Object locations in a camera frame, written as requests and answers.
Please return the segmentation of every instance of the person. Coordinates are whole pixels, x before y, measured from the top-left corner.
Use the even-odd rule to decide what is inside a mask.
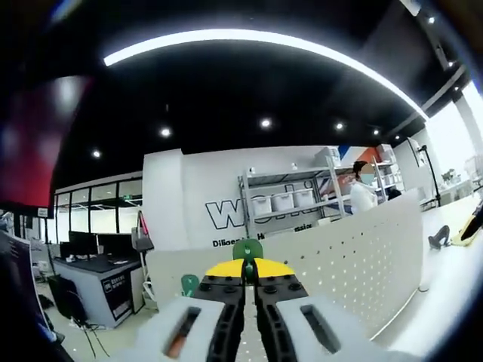
[[[352,214],[362,213],[377,206],[376,189],[371,186],[374,181],[374,167],[366,161],[354,162],[355,179],[351,183],[350,200]]]

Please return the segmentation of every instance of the office chair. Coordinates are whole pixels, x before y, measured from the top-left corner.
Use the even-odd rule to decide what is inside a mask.
[[[74,320],[79,326],[85,325],[87,315],[74,282],[54,275],[48,277],[48,285],[59,313],[65,318]]]

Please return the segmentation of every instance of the cable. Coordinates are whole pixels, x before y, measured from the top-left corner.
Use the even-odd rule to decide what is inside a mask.
[[[84,331],[85,337],[86,337],[86,338],[88,339],[88,341],[89,341],[89,346],[91,347],[92,354],[94,355],[94,359],[96,359],[96,358],[97,358],[97,356],[96,356],[96,351],[94,350],[94,347],[92,346],[91,339],[89,338],[88,333],[85,331],[85,326],[82,326],[82,330]]]
[[[77,293],[74,293],[72,292],[71,290],[66,290],[67,293],[71,293],[71,294],[74,294],[75,296],[77,296],[79,298],[79,300],[82,302],[82,297],[80,295],[78,295]]]
[[[100,345],[100,347],[103,349],[103,351],[104,351],[104,353],[106,354],[106,356],[107,356],[107,357],[111,357],[111,356],[109,356],[109,353],[107,353],[107,351],[106,351],[106,349],[104,348],[103,344],[100,342],[99,338],[97,337],[96,330],[94,330],[94,329],[92,329],[92,328],[91,328],[91,331],[92,331],[92,333],[93,333],[93,334],[96,336],[96,339],[97,339],[97,341],[99,342],[99,345]]]

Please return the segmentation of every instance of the desk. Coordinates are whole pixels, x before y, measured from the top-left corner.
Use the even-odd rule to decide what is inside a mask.
[[[441,205],[444,206],[453,201],[465,198],[466,196],[471,195],[472,192],[472,182],[469,179],[446,186],[446,189],[439,190],[439,194],[441,196]]]
[[[66,262],[54,260],[56,274],[74,282],[92,324],[117,327],[143,307],[143,270],[140,260],[113,264],[104,256]]]

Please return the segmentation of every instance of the curved ceiling light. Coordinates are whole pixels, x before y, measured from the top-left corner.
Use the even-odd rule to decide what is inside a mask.
[[[365,66],[364,64],[348,57],[338,51],[334,51],[323,45],[312,43],[307,40],[295,38],[293,36],[277,34],[274,32],[261,32],[257,30],[246,29],[206,29],[195,30],[192,32],[179,32],[177,34],[164,35],[158,38],[142,41],[124,48],[120,51],[110,54],[104,58],[104,63],[107,66],[118,63],[124,59],[132,57],[137,54],[144,53],[146,51],[152,51],[154,49],[169,47],[170,45],[190,43],[194,41],[209,41],[209,40],[245,40],[245,41],[261,41],[265,43],[273,43],[279,45],[285,45],[287,47],[293,47],[310,51],[321,55],[323,57],[330,58],[339,63],[350,66],[351,68],[366,74],[367,77],[372,78],[379,84],[383,85],[390,91],[392,91],[399,98],[404,100],[411,108],[418,112],[421,117],[426,121],[429,117],[426,113],[410,98],[406,93],[396,87],[393,83],[385,79],[382,75],[375,72],[373,69]]]

